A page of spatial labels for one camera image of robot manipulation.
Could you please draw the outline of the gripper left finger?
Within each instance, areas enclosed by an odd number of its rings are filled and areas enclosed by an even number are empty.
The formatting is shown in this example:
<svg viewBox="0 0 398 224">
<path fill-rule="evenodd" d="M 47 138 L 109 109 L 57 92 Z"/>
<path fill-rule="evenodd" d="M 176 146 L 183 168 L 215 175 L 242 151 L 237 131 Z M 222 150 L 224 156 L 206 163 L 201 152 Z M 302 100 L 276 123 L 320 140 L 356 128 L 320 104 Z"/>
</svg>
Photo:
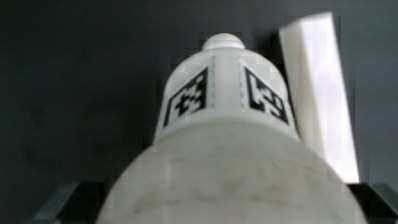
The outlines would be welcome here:
<svg viewBox="0 0 398 224">
<path fill-rule="evenodd" d="M 103 182 L 63 184 L 34 215 L 34 224 L 95 224 L 105 196 Z"/>
</svg>

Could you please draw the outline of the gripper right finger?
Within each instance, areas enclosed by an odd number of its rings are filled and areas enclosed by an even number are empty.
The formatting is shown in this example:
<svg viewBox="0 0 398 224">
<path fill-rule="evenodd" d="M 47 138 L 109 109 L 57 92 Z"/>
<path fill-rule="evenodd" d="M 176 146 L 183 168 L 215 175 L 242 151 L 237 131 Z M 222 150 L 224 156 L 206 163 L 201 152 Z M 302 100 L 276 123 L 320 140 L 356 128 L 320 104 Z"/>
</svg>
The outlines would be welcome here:
<svg viewBox="0 0 398 224">
<path fill-rule="evenodd" d="M 349 185 L 370 224 L 398 224 L 398 192 L 382 183 Z"/>
</svg>

